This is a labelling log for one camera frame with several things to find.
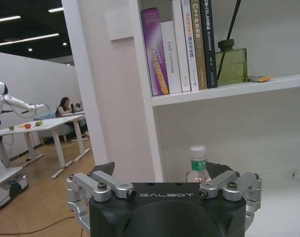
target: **bottle label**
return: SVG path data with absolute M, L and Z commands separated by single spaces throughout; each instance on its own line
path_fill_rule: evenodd
M 206 170 L 206 161 L 207 160 L 200 160 L 200 161 L 192 160 L 191 168 L 195 171 L 204 171 Z

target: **wooden floor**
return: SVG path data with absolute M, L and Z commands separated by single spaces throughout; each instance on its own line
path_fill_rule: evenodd
M 77 142 L 63 143 L 62 149 L 66 161 L 80 154 Z M 84 141 L 90 148 L 90 141 Z M 66 178 L 72 173 L 88 173 L 94 166 L 92 152 L 71 164 L 56 179 L 51 176 L 59 169 L 54 144 L 36 149 L 44 156 L 23 168 L 27 175 L 29 188 L 0 210 L 0 233 L 29 232 L 41 229 L 65 217 L 74 216 L 66 204 Z M 23 164 L 27 155 L 10 163 L 10 167 Z M 29 237 L 79 237 L 81 228 L 75 219 L 63 221 L 46 230 L 27 235 Z

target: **black diffuser stick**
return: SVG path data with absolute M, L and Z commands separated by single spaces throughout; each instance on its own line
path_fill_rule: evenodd
M 233 29 L 233 26 L 234 26 L 235 18 L 237 17 L 237 14 L 238 14 L 238 11 L 239 11 L 240 3 L 241 3 L 241 0 L 237 0 L 237 3 L 235 4 L 235 8 L 234 8 L 233 16 L 232 16 L 232 19 L 231 19 L 229 32 L 228 32 L 228 35 L 227 35 L 227 40 L 230 39 L 230 37 L 231 37 L 231 32 L 232 32 L 232 29 Z M 224 56 L 225 56 L 225 52 L 223 52 L 222 56 L 221 56 L 219 71 L 218 71 L 218 75 L 217 75 L 218 80 L 220 78 Z

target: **green glass bottle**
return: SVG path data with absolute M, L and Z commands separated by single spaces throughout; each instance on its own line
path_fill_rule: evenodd
M 224 54 L 218 85 L 229 85 L 248 81 L 247 49 L 233 49 L 234 39 L 218 42 L 220 52 L 215 54 L 217 74 Z

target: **black ceiling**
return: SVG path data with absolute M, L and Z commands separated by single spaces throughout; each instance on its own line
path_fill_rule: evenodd
M 63 11 L 48 12 L 61 6 L 61 0 L 0 0 L 0 18 L 21 16 L 0 22 L 0 43 L 59 33 L 52 38 L 2 45 L 0 52 L 38 59 L 72 55 Z

